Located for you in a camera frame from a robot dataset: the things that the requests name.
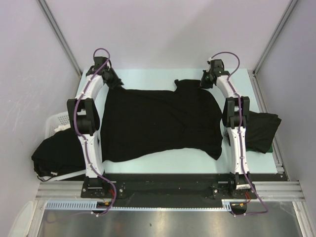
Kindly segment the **black t shirt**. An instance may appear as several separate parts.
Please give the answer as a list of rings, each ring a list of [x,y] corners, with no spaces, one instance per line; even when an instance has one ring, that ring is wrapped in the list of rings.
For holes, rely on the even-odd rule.
[[[222,112],[216,99],[198,80],[174,83],[174,91],[108,91],[100,131],[103,160],[123,162],[183,148],[220,157]]]

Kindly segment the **white plastic laundry basket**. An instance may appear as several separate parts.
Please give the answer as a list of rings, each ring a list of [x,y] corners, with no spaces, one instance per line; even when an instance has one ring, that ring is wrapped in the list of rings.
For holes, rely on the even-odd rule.
[[[31,156],[34,171],[43,181],[66,180],[85,174],[81,143],[70,129],[67,112],[50,116],[45,124],[45,139]]]

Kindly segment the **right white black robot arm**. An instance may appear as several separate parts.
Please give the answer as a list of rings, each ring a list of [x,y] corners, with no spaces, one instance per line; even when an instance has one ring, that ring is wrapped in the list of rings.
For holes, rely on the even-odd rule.
[[[225,70],[221,59],[210,58],[209,68],[203,71],[200,87],[203,89],[218,87],[225,98],[222,123],[229,135],[234,159],[233,174],[248,175],[246,160],[246,125],[249,117],[250,99],[241,96],[230,80],[231,73]]]

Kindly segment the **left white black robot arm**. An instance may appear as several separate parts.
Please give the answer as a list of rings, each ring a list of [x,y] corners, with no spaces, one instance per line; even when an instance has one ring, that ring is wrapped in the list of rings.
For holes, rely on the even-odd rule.
[[[100,117],[95,99],[103,86],[109,89],[123,86],[112,64],[107,57],[93,57],[94,65],[86,73],[84,86],[74,99],[67,101],[68,116],[71,128],[81,143],[85,175],[88,178],[99,178],[104,173],[102,155],[99,151],[97,132],[100,128]]]

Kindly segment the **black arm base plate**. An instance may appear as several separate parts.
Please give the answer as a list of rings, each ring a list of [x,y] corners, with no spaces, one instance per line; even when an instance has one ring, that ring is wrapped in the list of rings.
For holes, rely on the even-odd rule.
[[[256,199],[251,178],[233,174],[107,174],[83,181],[81,198],[112,198],[114,207],[202,209],[222,200]]]

